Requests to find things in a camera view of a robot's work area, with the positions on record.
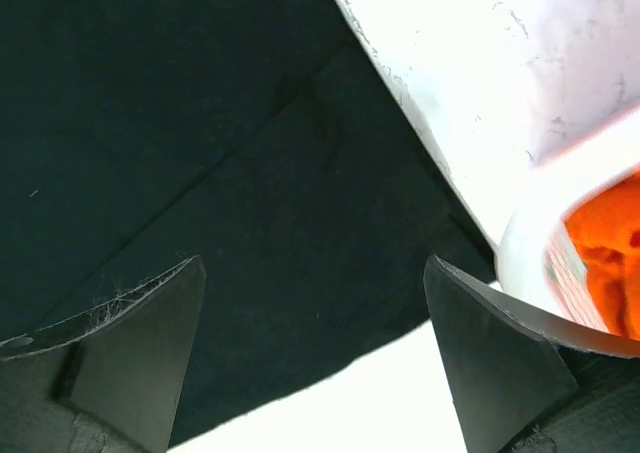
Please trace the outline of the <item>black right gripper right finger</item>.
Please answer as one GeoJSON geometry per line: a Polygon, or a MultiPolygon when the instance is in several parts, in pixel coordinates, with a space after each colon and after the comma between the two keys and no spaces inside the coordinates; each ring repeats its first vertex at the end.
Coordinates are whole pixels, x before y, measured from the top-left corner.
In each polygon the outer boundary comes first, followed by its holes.
{"type": "Polygon", "coordinates": [[[424,289],[470,452],[638,453],[639,344],[431,256],[424,289]]]}

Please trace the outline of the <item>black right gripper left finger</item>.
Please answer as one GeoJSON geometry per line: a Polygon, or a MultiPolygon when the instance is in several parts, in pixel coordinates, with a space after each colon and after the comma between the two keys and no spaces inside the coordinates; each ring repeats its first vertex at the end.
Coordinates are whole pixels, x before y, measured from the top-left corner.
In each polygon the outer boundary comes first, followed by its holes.
{"type": "Polygon", "coordinates": [[[192,257],[1,343],[4,452],[164,452],[205,289],[192,257]]]}

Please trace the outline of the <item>black t shirt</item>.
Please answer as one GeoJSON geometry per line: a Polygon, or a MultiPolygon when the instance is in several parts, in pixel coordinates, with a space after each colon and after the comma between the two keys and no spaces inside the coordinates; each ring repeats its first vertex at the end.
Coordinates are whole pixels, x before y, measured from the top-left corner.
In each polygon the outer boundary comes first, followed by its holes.
{"type": "Polygon", "coordinates": [[[493,254],[334,0],[1,0],[1,334],[199,256],[179,445],[428,319],[493,254]]]}

